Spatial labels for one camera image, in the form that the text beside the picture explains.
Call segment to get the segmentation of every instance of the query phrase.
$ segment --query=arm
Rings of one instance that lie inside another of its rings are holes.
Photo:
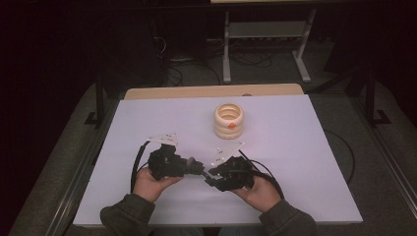
[[[254,182],[252,189],[238,189],[232,192],[263,213],[260,220],[269,235],[317,235],[313,217],[282,200],[269,181],[254,176]]]
[[[133,193],[118,204],[102,209],[101,222],[115,235],[148,235],[154,202],[163,190],[181,179],[169,177],[156,181],[149,169],[142,169],[137,175]]]

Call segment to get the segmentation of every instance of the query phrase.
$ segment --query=sleeve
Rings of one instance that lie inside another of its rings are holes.
[[[100,218],[103,225],[114,235],[148,235],[148,222],[154,208],[154,204],[130,194],[118,204],[103,208]]]
[[[267,212],[261,214],[261,223],[271,236],[313,236],[317,235],[316,221],[286,200],[282,200]]]

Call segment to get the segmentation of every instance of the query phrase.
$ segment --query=white tabletop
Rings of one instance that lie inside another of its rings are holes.
[[[213,111],[225,102],[235,102],[245,112],[245,130],[235,141],[222,140],[213,131]],[[100,210],[129,193],[140,146],[147,137],[172,133],[178,137],[176,153],[193,156],[206,170],[217,148],[243,141],[241,149],[269,168],[285,198],[318,223],[362,221],[308,95],[267,95],[122,100],[74,224],[101,225]],[[140,165],[159,147],[150,143]],[[202,176],[186,176],[155,204],[151,225],[260,223],[259,212],[234,194],[210,187]]]

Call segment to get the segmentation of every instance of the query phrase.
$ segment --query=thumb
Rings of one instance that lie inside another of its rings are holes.
[[[235,195],[239,196],[242,200],[245,200],[246,196],[248,196],[248,191],[246,191],[244,189],[235,189],[235,190],[231,190],[231,192],[233,192]]]
[[[159,183],[160,183],[162,189],[166,189],[169,186],[179,182],[182,179],[183,179],[182,177],[168,177],[168,178],[159,180]]]

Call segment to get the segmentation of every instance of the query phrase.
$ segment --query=cream-colored cylinder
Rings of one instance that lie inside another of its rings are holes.
[[[243,132],[243,109],[234,103],[217,106],[214,111],[214,131],[222,139],[234,140]]]

